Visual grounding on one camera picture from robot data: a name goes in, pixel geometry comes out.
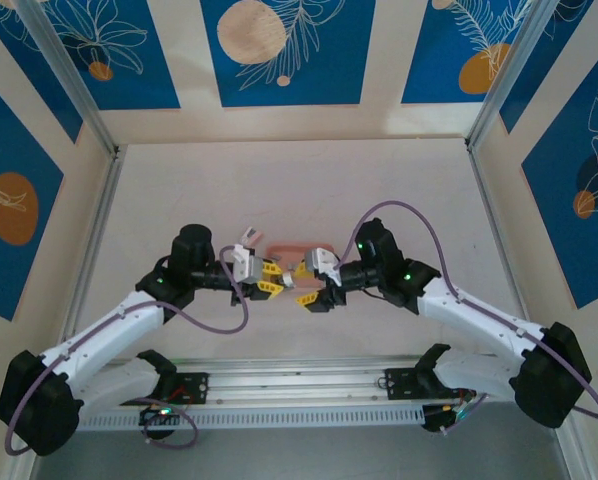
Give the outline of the pink plastic tray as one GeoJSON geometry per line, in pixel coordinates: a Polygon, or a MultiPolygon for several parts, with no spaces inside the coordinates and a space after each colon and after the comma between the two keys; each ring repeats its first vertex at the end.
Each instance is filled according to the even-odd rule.
{"type": "MultiPolygon", "coordinates": [[[[291,271],[292,276],[295,268],[304,260],[304,256],[307,250],[313,248],[324,248],[329,251],[335,251],[334,247],[329,243],[324,242],[276,242],[270,243],[265,252],[265,257],[273,260],[271,256],[279,255],[280,261],[274,262],[285,271],[291,271]],[[293,262],[294,268],[288,268],[287,263],[293,262]]],[[[316,279],[310,274],[309,278],[295,280],[295,289],[299,290],[318,290],[323,287],[323,282],[316,279]]]]}

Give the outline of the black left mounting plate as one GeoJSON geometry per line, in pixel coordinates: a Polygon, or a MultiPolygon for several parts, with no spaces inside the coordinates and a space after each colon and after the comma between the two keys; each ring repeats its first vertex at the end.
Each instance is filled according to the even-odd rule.
{"type": "Polygon", "coordinates": [[[177,373],[167,401],[174,405],[204,405],[209,391],[209,375],[204,372],[177,373]]]}

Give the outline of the black mounting plate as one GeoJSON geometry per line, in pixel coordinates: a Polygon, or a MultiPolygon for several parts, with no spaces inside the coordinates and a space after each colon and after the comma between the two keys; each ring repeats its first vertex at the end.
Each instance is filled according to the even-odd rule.
{"type": "Polygon", "coordinates": [[[421,400],[431,397],[420,382],[415,368],[388,368],[384,371],[385,390],[389,400],[421,400]]]}
{"type": "Polygon", "coordinates": [[[209,375],[204,372],[177,373],[167,401],[174,405],[204,405],[209,391],[209,375]]]}

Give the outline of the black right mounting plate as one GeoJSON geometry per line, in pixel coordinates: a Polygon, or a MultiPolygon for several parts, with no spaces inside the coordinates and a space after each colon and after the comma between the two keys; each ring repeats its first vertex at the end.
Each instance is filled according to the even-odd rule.
{"type": "Polygon", "coordinates": [[[420,382],[415,368],[388,368],[384,371],[385,390],[389,400],[421,400],[431,397],[420,382]]]}

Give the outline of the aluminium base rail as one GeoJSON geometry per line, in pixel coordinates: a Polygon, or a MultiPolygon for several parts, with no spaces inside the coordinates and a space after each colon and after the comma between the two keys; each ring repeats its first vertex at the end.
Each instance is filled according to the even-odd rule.
{"type": "Polygon", "coordinates": [[[183,372],[209,375],[207,403],[221,407],[385,403],[379,378],[413,367],[417,355],[313,359],[180,360],[183,372]]]}

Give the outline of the aluminium side rail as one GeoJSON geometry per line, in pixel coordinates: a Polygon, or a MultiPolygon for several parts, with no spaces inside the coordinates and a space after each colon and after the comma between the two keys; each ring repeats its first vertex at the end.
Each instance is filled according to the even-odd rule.
{"type": "MultiPolygon", "coordinates": [[[[83,255],[78,264],[78,270],[73,283],[69,287],[69,296],[60,312],[60,324],[51,326],[50,337],[45,340],[63,341],[69,334],[77,331],[77,324],[82,317],[85,302],[90,290],[92,277],[98,258],[103,234],[110,215],[110,210],[118,187],[121,169],[127,151],[126,145],[117,145],[115,152],[108,164],[101,191],[97,197],[92,221],[89,225],[88,235],[85,237],[83,255]]],[[[0,470],[0,480],[30,480],[33,473],[36,456],[32,451],[22,455],[5,455],[3,466],[0,470]]]]}
{"type": "MultiPolygon", "coordinates": [[[[493,238],[497,246],[498,254],[501,259],[508,284],[513,292],[517,309],[522,313],[522,318],[526,319],[529,316],[528,308],[519,289],[519,283],[515,277],[510,259],[505,250],[505,242],[504,237],[502,236],[498,212],[490,198],[490,192],[485,183],[477,157],[470,150],[467,150],[467,153],[479,188],[482,202],[488,216],[493,238]]],[[[577,420],[568,417],[564,421],[563,425],[555,430],[555,433],[570,480],[594,480],[594,477],[590,476],[590,470],[587,465],[586,456],[581,450],[577,420]]]]}

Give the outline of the aluminium frame post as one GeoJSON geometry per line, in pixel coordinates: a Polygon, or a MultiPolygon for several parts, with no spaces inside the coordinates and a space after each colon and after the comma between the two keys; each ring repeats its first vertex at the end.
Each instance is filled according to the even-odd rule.
{"type": "Polygon", "coordinates": [[[106,127],[78,69],[42,7],[36,0],[12,0],[12,2],[21,21],[80,117],[90,128],[107,155],[111,159],[116,159],[118,146],[106,127]]]}
{"type": "Polygon", "coordinates": [[[498,117],[501,106],[534,50],[553,8],[553,0],[532,0],[528,16],[521,25],[502,67],[484,99],[476,120],[465,138],[469,153],[476,151],[498,117]]]}

